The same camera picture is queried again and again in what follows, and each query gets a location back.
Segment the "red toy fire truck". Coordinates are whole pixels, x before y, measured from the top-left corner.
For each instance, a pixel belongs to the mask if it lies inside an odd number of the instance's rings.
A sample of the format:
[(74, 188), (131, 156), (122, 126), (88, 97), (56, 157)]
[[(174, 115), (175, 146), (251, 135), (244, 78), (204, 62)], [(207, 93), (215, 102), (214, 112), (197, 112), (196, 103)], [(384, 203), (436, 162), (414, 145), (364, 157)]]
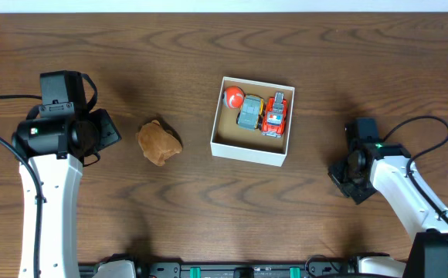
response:
[(287, 119), (287, 100), (284, 93), (277, 91), (270, 97), (263, 116), (261, 133), (264, 136), (282, 137)]

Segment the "grey yellow toy car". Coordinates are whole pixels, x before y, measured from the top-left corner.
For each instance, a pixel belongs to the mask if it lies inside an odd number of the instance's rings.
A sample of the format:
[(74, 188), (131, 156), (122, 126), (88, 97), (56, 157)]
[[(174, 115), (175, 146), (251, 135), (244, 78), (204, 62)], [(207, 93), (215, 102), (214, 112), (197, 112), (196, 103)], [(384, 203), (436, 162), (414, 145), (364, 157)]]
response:
[(262, 130), (264, 99), (256, 95), (246, 95), (236, 118), (239, 127), (254, 131)]

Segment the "orange ball with eye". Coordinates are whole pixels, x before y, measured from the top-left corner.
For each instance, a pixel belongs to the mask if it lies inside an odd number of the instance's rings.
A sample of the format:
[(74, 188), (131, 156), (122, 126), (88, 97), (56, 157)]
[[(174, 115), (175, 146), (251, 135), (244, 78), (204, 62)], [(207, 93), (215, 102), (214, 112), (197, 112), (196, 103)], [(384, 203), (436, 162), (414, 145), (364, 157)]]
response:
[(239, 109), (245, 98), (245, 93), (237, 86), (229, 86), (224, 89), (224, 104), (229, 109)]

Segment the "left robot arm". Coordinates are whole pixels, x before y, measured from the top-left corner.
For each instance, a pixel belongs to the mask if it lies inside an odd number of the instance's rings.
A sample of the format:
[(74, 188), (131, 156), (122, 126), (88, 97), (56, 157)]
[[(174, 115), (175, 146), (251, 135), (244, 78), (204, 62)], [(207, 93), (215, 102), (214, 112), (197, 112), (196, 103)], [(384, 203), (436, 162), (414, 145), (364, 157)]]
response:
[(85, 158), (121, 139), (97, 97), (93, 81), (77, 71), (41, 74), (42, 103), (12, 135), (20, 158), (24, 218), (20, 277), (80, 276), (76, 247), (76, 203)]

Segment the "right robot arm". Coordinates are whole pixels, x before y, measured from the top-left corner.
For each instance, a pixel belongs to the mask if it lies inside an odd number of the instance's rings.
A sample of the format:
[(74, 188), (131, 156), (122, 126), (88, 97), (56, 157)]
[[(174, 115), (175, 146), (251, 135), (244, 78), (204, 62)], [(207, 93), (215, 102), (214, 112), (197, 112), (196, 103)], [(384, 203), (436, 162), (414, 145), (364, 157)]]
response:
[(416, 156), (380, 137), (373, 118), (344, 126), (348, 156), (328, 169), (344, 197), (359, 205), (376, 192), (390, 204), (412, 241), (409, 258), (355, 256), (335, 277), (448, 277), (448, 207), (427, 185)]

